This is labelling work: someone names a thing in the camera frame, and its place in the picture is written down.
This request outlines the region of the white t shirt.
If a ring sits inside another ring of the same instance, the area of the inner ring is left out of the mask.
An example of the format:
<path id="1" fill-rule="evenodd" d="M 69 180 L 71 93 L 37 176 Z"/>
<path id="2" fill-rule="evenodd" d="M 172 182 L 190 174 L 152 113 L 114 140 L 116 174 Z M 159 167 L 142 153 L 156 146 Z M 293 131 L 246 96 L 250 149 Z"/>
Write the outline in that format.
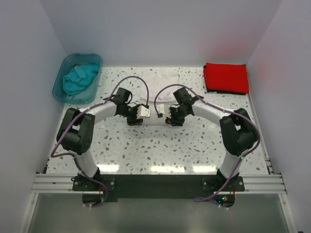
<path id="1" fill-rule="evenodd" d="M 154 101 L 157 93 L 164 87 L 171 84 L 179 84 L 179 76 L 177 71 L 155 73 L 152 71 L 143 71 L 141 78 L 146 82 L 149 88 L 149 109 L 151 110 L 150 117 L 143 118 L 144 126 L 167 126 L 165 123 L 165 117 L 158 118 L 154 108 Z M 177 104 L 177 101 L 173 95 L 178 89 L 178 86 L 169 87 L 163 90 L 157 100 L 156 106 L 159 104 L 172 105 Z"/>

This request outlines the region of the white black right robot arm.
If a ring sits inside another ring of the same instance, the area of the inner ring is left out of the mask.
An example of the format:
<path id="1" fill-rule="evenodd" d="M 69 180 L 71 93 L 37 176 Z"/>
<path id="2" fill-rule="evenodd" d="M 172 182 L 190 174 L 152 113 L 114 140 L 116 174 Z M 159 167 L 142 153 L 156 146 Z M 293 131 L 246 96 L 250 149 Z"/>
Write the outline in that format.
<path id="1" fill-rule="evenodd" d="M 260 143 L 256 125 L 245 109 L 234 111 L 208 103 L 199 95 L 191 96 L 185 87 L 176 90 L 173 95 L 178 106 L 169 108 L 166 124 L 181 127 L 185 118 L 192 115 L 202 117 L 220 127 L 226 154 L 217 171 L 219 177 L 216 184 L 219 189 L 227 191 L 234 184 L 233 177 L 239 173 L 242 158 Z"/>

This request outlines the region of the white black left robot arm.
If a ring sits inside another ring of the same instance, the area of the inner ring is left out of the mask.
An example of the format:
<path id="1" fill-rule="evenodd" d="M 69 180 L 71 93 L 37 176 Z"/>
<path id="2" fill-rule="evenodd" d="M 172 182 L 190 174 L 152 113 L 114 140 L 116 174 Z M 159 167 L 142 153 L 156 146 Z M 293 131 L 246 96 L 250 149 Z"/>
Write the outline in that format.
<path id="1" fill-rule="evenodd" d="M 109 117 L 126 118 L 127 125 L 137 126 L 143 123 L 138 117 L 138 109 L 142 104 L 130 106 L 133 94 L 119 88 L 115 95 L 108 97 L 103 103 L 86 109 L 69 108 L 56 136 L 56 147 L 62 146 L 65 155 L 73 157 L 80 174 L 84 176 L 84 186 L 89 190 L 100 187 L 99 168 L 91 155 L 90 146 L 93 139 L 95 124 Z"/>

